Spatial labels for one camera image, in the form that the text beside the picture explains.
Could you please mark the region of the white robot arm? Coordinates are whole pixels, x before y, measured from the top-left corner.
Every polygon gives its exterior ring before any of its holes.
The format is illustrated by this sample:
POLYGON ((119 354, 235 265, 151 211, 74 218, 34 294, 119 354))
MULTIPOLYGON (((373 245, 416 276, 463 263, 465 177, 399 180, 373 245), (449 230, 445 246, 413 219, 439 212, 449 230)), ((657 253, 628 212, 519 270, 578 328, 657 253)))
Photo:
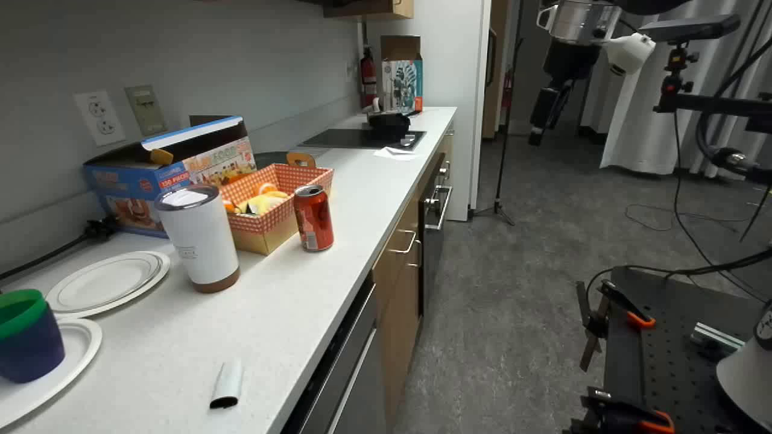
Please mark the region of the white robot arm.
POLYGON ((657 43, 646 34, 616 34, 621 17, 622 7, 616 0, 550 0, 537 11, 536 28, 550 36, 542 64, 550 82, 537 92, 530 112, 530 146, 540 146, 556 129, 572 87, 588 78, 598 59, 630 76, 654 54, 657 43))

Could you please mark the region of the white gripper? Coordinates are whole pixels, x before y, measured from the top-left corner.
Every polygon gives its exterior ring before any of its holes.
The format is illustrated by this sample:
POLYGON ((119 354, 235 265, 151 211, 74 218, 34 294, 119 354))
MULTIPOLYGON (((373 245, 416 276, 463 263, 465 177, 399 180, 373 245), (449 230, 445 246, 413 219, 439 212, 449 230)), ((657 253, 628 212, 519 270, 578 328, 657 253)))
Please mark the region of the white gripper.
POLYGON ((550 76, 550 84, 537 92, 537 100, 530 112, 530 134, 528 134, 528 146, 540 146, 542 131, 556 131, 556 123, 563 112, 563 87, 577 79, 587 79, 592 67, 595 66, 600 55, 598 46, 574 46, 564 43, 559 40, 550 42, 550 51, 546 59, 542 71, 550 76))

